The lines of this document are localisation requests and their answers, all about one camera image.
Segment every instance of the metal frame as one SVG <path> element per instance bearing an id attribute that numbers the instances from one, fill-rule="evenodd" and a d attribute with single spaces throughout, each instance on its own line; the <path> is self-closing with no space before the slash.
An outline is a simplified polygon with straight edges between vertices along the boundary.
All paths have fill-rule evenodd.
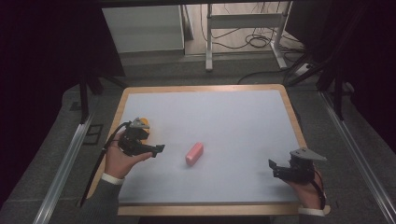
<path id="1" fill-rule="evenodd" d="M 352 159 L 361 172 L 361 176 L 363 177 L 370 191 L 373 193 L 373 196 L 382 213 L 384 214 L 385 219 L 388 223 L 396 223 L 396 209 L 392 199 L 389 197 L 382 183 L 376 177 L 374 171 L 370 167 L 370 164 L 364 158 L 364 155 L 361 153 L 361 149 L 359 148 L 346 124 L 338 118 L 337 114 L 332 109 L 332 99 L 330 98 L 329 94 L 320 92 L 319 95 L 326 105 L 327 111 L 329 112 L 335 127 L 343 137 L 343 140 L 346 143 L 346 148 L 348 149 Z"/>
<path id="2" fill-rule="evenodd" d="M 92 118 L 96 111 L 96 107 L 99 103 L 99 96 L 94 95 L 90 103 L 91 113 L 88 115 L 85 123 L 79 124 L 75 135 L 64 155 L 61 165 L 59 166 L 56 176 L 52 180 L 52 184 L 49 187 L 49 191 L 44 198 L 40 209 L 35 216 L 35 221 L 33 223 L 49 223 L 50 217 L 52 216 L 53 210 L 55 209 L 56 203 L 64 189 L 64 184 L 66 183 L 67 177 L 73 167 L 74 161 L 81 147 L 82 141 L 84 140 L 85 133 L 90 127 Z"/>
<path id="3" fill-rule="evenodd" d="M 213 70 L 213 50 L 212 50 L 212 30 L 231 28 L 278 28 L 275 40 L 271 41 L 271 49 L 276 56 L 276 61 L 280 69 L 286 69 L 286 63 L 279 51 L 279 42 L 285 29 L 286 20 L 290 9 L 290 2 L 287 3 L 282 13 L 271 14 L 241 14 L 241 15 L 212 15 L 212 6 L 207 4 L 207 40 L 206 40 L 206 61 L 207 72 Z"/>

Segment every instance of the human hand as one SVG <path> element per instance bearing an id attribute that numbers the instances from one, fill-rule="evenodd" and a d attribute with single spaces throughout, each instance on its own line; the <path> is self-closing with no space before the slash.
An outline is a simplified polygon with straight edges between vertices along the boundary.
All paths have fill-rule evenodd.
<path id="1" fill-rule="evenodd" d="M 132 167 L 140 161 L 145 161 L 152 156 L 151 152 L 143 153 L 138 156 L 129 157 L 125 155 L 119 148 L 118 142 L 121 137 L 121 133 L 117 133 L 107 148 L 106 153 L 106 166 L 105 173 L 123 179 L 131 171 Z"/>
<path id="2" fill-rule="evenodd" d="M 315 182 L 318 184 L 320 189 L 323 191 L 322 183 L 321 183 L 321 174 L 318 170 L 315 171 Z M 291 181 L 285 181 L 289 184 L 297 197 L 300 200 L 300 203 L 304 208 L 313 208 L 313 209 L 321 209 L 320 208 L 320 198 L 318 196 L 318 192 L 315 187 L 311 183 L 307 184 L 297 184 Z"/>

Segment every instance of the wire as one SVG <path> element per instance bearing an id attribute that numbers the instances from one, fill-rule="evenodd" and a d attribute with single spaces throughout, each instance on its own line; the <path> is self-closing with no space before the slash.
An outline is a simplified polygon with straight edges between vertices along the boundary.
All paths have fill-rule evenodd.
<path id="1" fill-rule="evenodd" d="M 288 56 L 286 56 L 288 53 L 294 53 L 294 52 L 284 52 L 284 53 L 283 53 L 283 57 L 284 57 L 286 60 L 288 60 L 289 62 L 291 62 L 291 63 L 297 62 L 297 60 L 292 60 L 292 59 L 288 58 Z"/>
<path id="2" fill-rule="evenodd" d="M 289 40 L 292 40 L 292 41 L 295 41 L 295 42 L 299 42 L 299 43 L 301 43 L 301 41 L 300 41 L 300 40 L 293 39 L 293 38 L 287 37 L 287 36 L 285 36 L 285 35 L 282 35 L 282 37 L 284 37 L 284 38 L 287 38 L 287 39 L 289 39 Z"/>
<path id="3" fill-rule="evenodd" d="M 220 38 L 220 37 L 224 37 L 225 35 L 229 35 L 229 34 L 235 32 L 235 31 L 238 31 L 238 30 L 240 30 L 240 29 L 241 29 L 241 28 L 234 29 L 233 31 L 231 31 L 231 32 L 229 32 L 229 33 L 226 33 L 226 34 L 224 34 L 224 35 L 219 35 L 219 36 L 213 36 L 213 34 L 211 34 L 211 35 L 212 35 L 212 38 L 217 39 L 217 38 Z"/>
<path id="4" fill-rule="evenodd" d="M 110 143 L 113 141 L 114 137 L 116 136 L 117 132 L 124 126 L 130 125 L 131 121 L 129 122 L 123 122 L 115 131 L 113 134 L 110 135 L 110 137 L 108 137 L 107 142 L 105 143 L 105 145 L 103 146 L 103 151 L 107 151 L 107 148 L 110 146 Z"/>
<path id="5" fill-rule="evenodd" d="M 271 5 L 271 2 L 268 3 L 268 6 L 267 6 L 267 13 L 268 13 L 268 8 L 270 8 L 270 5 Z"/>
<path id="6" fill-rule="evenodd" d="M 324 190 L 324 187 L 323 187 L 323 180 L 322 180 L 322 178 L 321 178 L 319 172 L 318 172 L 317 170 L 315 170 L 315 173 L 318 175 L 318 177 L 319 177 L 319 179 L 320 179 L 320 183 L 321 183 L 321 186 L 322 186 L 322 190 Z"/>
<path id="7" fill-rule="evenodd" d="M 280 2 L 277 2 L 276 12 L 279 10 Z"/>
<path id="8" fill-rule="evenodd" d="M 236 82 L 236 85 L 241 85 L 242 80 L 245 79 L 245 78 L 247 78 L 247 77 L 253 77 L 253 76 L 256 76 L 256 75 L 258 75 L 258 74 L 265 74 L 265 73 L 280 73 L 280 72 L 283 72 L 283 71 L 286 71 L 286 70 L 287 70 L 287 69 L 285 69 L 285 70 L 278 70 L 278 71 L 262 71 L 262 72 L 250 73 L 250 74 L 245 75 L 244 77 L 239 78 L 239 80 Z"/>
<path id="9" fill-rule="evenodd" d="M 224 9 L 228 12 L 228 14 L 231 14 L 231 13 L 228 11 L 227 7 L 225 6 L 225 3 L 224 3 Z"/>
<path id="10" fill-rule="evenodd" d="M 207 41 L 207 39 L 206 39 L 206 37 L 205 37 L 205 33 L 204 33 L 204 26 L 202 25 L 202 5 L 200 5 L 200 17 L 201 17 L 201 32 L 202 32 L 202 36 L 204 37 L 204 40 Z M 245 46 L 248 45 L 248 43 L 246 43 L 246 45 L 244 45 L 244 46 L 240 46 L 240 47 L 230 47 L 230 46 L 226 46 L 226 45 L 220 44 L 220 43 L 218 43 L 218 42 L 212 42 L 212 44 L 220 45 L 220 46 L 223 46 L 224 48 L 227 48 L 227 49 L 241 49 L 241 48 L 244 48 Z"/>
<path id="11" fill-rule="evenodd" d="M 251 12 L 250 12 L 250 13 L 253 13 L 254 9 L 255 9 L 256 7 L 258 7 L 258 6 L 259 6 L 259 3 L 256 3 L 256 6 L 255 6 L 253 9 L 251 9 Z"/>

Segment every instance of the aluminum rail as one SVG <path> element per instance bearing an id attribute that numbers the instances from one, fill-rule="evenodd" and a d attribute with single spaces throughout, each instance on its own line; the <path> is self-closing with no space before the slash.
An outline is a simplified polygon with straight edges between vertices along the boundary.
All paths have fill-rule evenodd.
<path id="1" fill-rule="evenodd" d="M 358 144 L 356 143 L 346 124 L 338 118 L 332 109 L 332 100 L 329 94 L 320 92 L 319 95 L 322 97 L 332 121 L 334 122 L 338 132 L 343 137 L 352 159 L 355 161 L 364 181 L 366 182 L 368 188 L 378 203 L 379 208 L 384 214 L 385 219 L 388 223 L 396 223 L 396 210 L 392 199 L 389 197 L 386 190 L 384 189 L 384 186 L 381 184 L 378 178 L 376 178 L 375 173 L 370 167 L 370 164 L 364 158 L 364 155 L 361 153 Z"/>
<path id="2" fill-rule="evenodd" d="M 41 207 L 38 210 L 37 215 L 35 216 L 35 221 L 33 223 L 41 224 L 41 223 L 48 223 L 50 221 L 50 217 L 52 216 L 56 203 L 58 202 L 61 192 L 64 189 L 64 184 L 73 167 L 74 161 L 79 152 L 79 148 L 81 147 L 85 134 L 87 133 L 88 128 L 90 127 L 98 103 L 99 103 L 99 96 L 94 95 L 90 102 L 91 113 L 88 116 L 87 121 L 85 123 L 78 125 L 76 133 L 73 136 L 73 139 L 70 142 L 70 145 L 66 153 L 64 154 L 64 159 L 62 160 L 62 163 L 59 166 L 56 176 L 52 180 L 52 183 L 49 187 L 49 191 L 47 192 L 47 195 L 44 198 L 44 201 L 41 204 Z"/>

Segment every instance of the pink eraser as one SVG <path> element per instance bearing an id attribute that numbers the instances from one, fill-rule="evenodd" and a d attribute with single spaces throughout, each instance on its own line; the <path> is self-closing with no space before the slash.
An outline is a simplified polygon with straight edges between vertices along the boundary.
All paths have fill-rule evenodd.
<path id="1" fill-rule="evenodd" d="M 204 153 L 204 145 L 202 143 L 196 143 L 187 153 L 186 155 L 186 163 L 189 166 L 193 166 L 198 159 L 202 156 Z"/>

